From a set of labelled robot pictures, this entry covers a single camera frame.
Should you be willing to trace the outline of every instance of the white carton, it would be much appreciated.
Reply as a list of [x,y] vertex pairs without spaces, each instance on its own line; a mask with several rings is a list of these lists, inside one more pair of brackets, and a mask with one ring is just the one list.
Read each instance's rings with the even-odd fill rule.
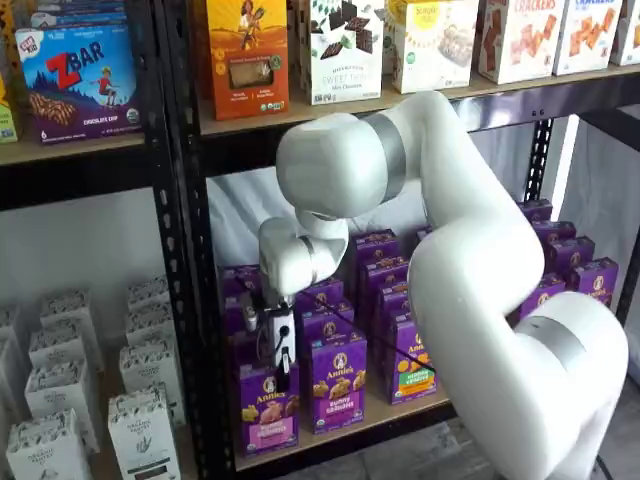
[[312,105],[380,96],[384,0],[304,0]]
[[180,480],[173,430],[162,387],[110,399],[108,422],[124,480]]
[[25,392],[34,417],[72,408],[87,454],[100,452],[104,433],[92,375],[84,360],[34,368]]
[[164,384],[173,424],[186,423],[175,344],[171,339],[124,347],[120,351],[120,373],[128,393]]
[[158,275],[151,280],[137,282],[127,288],[127,305],[129,311],[144,307],[150,303],[168,302],[169,284],[166,275]]
[[607,68],[622,0],[566,0],[553,73]]
[[73,410],[11,427],[7,460],[16,480],[92,480]]
[[611,61],[616,65],[640,63],[640,0],[622,0]]
[[496,83],[551,75],[564,1],[488,0],[478,72]]
[[77,318],[80,320],[82,339],[85,342],[87,354],[91,358],[90,363],[98,371],[103,371],[102,348],[93,323],[97,317],[92,308],[88,289],[67,290],[46,296],[42,300],[40,322],[43,327],[48,327],[64,318]]
[[34,367],[87,360],[80,320],[65,318],[33,333],[29,358]]
[[469,85],[478,0],[391,0],[400,93]]
[[136,308],[127,314],[127,343],[138,345],[143,342],[165,337],[176,341],[171,304],[151,303]]

